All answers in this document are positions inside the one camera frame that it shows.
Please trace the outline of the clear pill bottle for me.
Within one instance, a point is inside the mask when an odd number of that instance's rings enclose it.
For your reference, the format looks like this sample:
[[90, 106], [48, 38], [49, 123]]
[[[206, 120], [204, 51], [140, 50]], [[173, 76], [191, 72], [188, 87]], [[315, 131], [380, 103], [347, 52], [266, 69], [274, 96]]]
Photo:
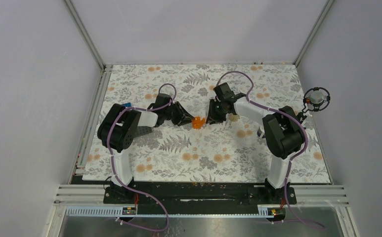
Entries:
[[229, 119], [231, 122], [236, 122], [236, 121], [239, 120], [239, 118], [240, 118], [239, 115], [234, 115], [234, 114], [229, 114], [229, 115], [228, 115], [228, 119]]

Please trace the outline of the orange pill organizer box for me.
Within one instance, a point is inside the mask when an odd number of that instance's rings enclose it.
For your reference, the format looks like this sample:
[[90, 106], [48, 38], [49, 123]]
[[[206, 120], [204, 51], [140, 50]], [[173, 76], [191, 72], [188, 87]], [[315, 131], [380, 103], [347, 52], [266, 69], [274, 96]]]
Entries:
[[197, 116], [192, 119], [192, 127], [194, 129], [201, 129], [205, 123], [206, 119], [204, 117]]

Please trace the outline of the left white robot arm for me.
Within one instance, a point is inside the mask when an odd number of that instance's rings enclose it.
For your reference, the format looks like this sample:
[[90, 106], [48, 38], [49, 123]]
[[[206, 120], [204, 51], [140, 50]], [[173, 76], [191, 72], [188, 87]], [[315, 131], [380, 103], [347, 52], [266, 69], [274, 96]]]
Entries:
[[98, 128], [97, 137], [110, 153], [111, 182], [118, 186], [115, 195], [121, 202], [128, 203], [134, 198], [135, 191], [129, 186], [133, 181], [133, 174], [128, 150], [138, 128], [159, 127], [165, 121], [182, 126], [191, 123], [193, 119], [194, 116], [179, 102], [164, 93], [159, 93], [155, 102], [147, 108], [112, 105]]

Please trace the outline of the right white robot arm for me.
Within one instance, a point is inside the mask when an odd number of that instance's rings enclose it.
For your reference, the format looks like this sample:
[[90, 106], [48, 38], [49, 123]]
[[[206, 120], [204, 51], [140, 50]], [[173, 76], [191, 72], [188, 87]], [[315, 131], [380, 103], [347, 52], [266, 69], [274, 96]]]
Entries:
[[297, 153], [306, 141], [304, 128], [289, 106], [278, 110], [268, 108], [250, 100], [246, 94], [234, 93], [227, 83], [213, 90], [216, 97], [209, 102], [207, 124], [222, 123], [228, 114], [243, 116], [259, 124], [258, 135], [265, 138], [273, 155], [266, 179], [269, 187], [264, 195], [267, 201], [278, 203], [284, 197], [289, 156]]

